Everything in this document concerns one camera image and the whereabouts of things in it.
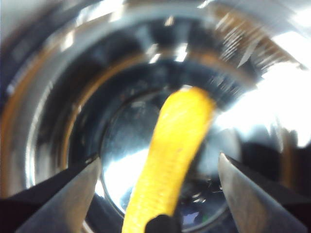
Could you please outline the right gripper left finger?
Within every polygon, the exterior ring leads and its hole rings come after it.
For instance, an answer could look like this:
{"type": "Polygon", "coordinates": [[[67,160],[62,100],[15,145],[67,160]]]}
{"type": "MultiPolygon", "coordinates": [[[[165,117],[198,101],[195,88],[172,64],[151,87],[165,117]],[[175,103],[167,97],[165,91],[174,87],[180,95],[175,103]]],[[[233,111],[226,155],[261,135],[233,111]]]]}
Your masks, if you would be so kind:
{"type": "Polygon", "coordinates": [[[53,177],[0,200],[2,233],[78,233],[101,173],[93,155],[53,177]]]}

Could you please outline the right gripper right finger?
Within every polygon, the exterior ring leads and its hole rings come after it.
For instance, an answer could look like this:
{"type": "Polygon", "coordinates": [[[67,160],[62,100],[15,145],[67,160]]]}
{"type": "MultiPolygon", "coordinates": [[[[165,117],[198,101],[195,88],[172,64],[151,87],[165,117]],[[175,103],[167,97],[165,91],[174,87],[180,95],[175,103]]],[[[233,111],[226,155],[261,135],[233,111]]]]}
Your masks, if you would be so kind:
{"type": "Polygon", "coordinates": [[[220,153],[218,174],[241,233],[309,233],[311,200],[220,153]]]}

